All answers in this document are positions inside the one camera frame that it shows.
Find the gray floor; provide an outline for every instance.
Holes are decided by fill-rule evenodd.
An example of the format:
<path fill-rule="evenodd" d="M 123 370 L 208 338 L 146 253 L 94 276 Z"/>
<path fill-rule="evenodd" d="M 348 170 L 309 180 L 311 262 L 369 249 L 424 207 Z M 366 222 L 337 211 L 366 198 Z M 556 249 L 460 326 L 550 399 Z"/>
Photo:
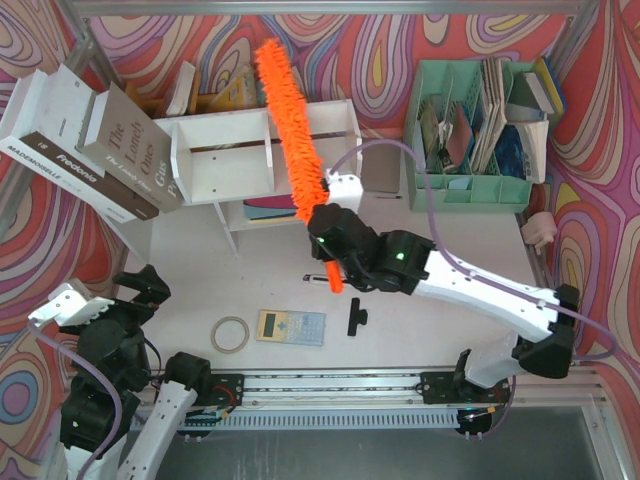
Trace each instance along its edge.
<path fill-rule="evenodd" d="M 483 442 L 465 442 L 457 434 L 439 430 L 217 435 L 201 445 L 175 440 L 157 479 L 602 478 L 581 412 L 571 408 L 514 409 L 501 431 Z"/>

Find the teal plastic organizer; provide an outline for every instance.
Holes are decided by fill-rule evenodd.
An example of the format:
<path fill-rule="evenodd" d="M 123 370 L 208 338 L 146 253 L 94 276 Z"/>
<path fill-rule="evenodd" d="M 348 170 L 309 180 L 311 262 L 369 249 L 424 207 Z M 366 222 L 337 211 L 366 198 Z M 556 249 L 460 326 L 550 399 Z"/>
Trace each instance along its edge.
<path fill-rule="evenodd" d="M 414 128 L 429 95 L 442 95 L 442 108 L 450 119 L 455 114 L 458 102 L 463 104 L 469 115 L 473 115 L 482 85 L 481 63 L 475 60 L 419 62 L 404 126 L 403 141 L 406 145 L 415 148 L 412 144 Z M 503 62 L 505 98 L 509 98 L 515 74 L 531 69 L 531 63 Z M 403 158 L 411 210 L 424 212 L 427 210 L 424 175 L 416 172 L 415 164 L 408 155 L 403 153 Z M 463 178 L 468 178 L 466 190 L 449 188 L 452 180 Z M 429 180 L 435 210 L 440 212 L 519 213 L 529 204 L 531 194 L 531 183 L 500 174 L 494 156 L 483 175 L 472 174 L 465 163 L 461 174 L 431 173 Z"/>

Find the calculator screen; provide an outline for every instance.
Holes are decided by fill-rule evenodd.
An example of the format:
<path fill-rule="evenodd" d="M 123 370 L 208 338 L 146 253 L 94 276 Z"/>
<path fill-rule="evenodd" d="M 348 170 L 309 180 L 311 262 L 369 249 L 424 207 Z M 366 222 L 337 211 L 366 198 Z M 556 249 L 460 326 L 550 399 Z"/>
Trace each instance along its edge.
<path fill-rule="evenodd" d="M 275 313 L 267 313 L 267 318 L 264 322 L 264 333 L 265 337 L 273 337 L 273 327 L 276 323 L 276 314 Z"/>

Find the table top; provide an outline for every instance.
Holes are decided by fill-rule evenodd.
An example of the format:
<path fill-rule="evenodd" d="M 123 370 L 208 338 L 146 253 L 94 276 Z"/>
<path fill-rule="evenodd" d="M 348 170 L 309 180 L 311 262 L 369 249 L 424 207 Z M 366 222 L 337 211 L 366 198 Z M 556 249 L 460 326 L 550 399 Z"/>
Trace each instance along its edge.
<path fill-rule="evenodd" d="M 430 238 L 425 213 L 402 199 L 365 193 L 359 212 L 377 232 L 405 229 Z M 518 282 L 534 284 L 516 218 L 511 214 L 437 214 L 438 231 L 452 253 L 478 267 Z M 506 328 L 461 306 L 401 293 L 361 293 L 345 287 L 340 295 L 302 281 L 322 274 L 311 258 L 301 224 L 239 233 L 235 257 L 213 206 L 186 207 L 154 220 L 151 263 L 172 297 L 145 326 L 145 335 L 166 361 L 178 351 L 207 358 L 215 369 L 382 368 L 455 364 L 461 351 L 494 340 Z M 142 264 L 133 255 L 127 270 Z M 121 298 L 126 298 L 123 289 Z M 366 326 L 347 336 L 351 299 L 368 311 Z M 259 311 L 326 313 L 324 345 L 298 346 L 256 341 Z M 214 324 L 232 315 L 244 319 L 251 336 L 235 354 L 211 345 Z M 217 339 L 230 348 L 239 332 L 221 328 Z M 155 360 L 150 356 L 152 365 Z"/>

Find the book spine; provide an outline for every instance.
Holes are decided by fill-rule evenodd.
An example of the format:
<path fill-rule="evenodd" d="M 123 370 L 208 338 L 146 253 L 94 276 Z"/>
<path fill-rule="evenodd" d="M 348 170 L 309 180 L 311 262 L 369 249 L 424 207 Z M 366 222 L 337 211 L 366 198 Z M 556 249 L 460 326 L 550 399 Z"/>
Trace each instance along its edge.
<path fill-rule="evenodd" d="M 58 171 L 65 172 L 67 174 L 65 176 L 67 183 L 72 183 L 76 191 L 94 192 L 90 196 L 95 200 L 89 203 L 96 209 L 108 211 L 107 205 L 110 207 L 117 205 L 141 220 L 148 220 L 158 215 L 157 208 L 139 195 L 136 195 L 112 175 L 105 173 L 101 177 L 95 174 L 74 155 L 63 150 L 42 134 L 38 132 L 30 133 L 20 140 L 37 152 L 40 157 L 40 163 L 49 167 L 50 170 L 57 167 Z"/>
<path fill-rule="evenodd" d="M 133 213 L 128 212 L 117 203 L 104 197 L 99 198 L 101 196 L 97 192 L 78 182 L 73 175 L 52 164 L 48 158 L 18 138 L 5 137 L 0 140 L 0 151 L 119 222 L 128 222 L 136 218 Z"/>
<path fill-rule="evenodd" d="M 171 212 L 178 208 L 181 204 L 176 198 L 170 197 L 168 192 L 162 190 L 162 187 L 154 185 L 146 180 L 142 174 L 136 172 L 136 168 L 128 168 L 119 155 L 113 155 L 109 148 L 103 144 L 96 142 L 92 145 L 81 149 L 87 157 L 101 165 L 106 172 L 113 175 L 127 187 L 131 188 L 149 203 L 162 210 L 165 213 Z"/>

